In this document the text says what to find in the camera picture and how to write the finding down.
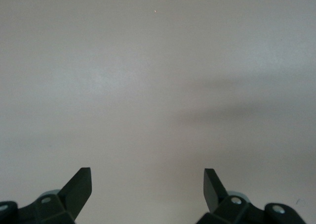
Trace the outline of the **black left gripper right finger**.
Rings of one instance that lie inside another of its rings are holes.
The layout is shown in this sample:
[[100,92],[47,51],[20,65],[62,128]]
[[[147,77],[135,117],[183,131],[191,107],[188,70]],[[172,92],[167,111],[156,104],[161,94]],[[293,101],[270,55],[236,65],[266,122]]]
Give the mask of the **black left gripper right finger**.
[[198,224],[304,224],[302,217],[291,207],[268,203],[263,210],[239,194],[229,194],[214,169],[205,169],[203,194],[209,212]]

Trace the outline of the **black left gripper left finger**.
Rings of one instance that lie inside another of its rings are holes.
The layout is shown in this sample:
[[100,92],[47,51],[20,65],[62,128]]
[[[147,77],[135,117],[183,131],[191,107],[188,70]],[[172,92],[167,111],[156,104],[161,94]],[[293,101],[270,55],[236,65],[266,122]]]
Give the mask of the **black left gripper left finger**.
[[74,224],[92,193],[91,168],[80,168],[62,187],[43,193],[19,208],[15,201],[0,203],[2,224]]

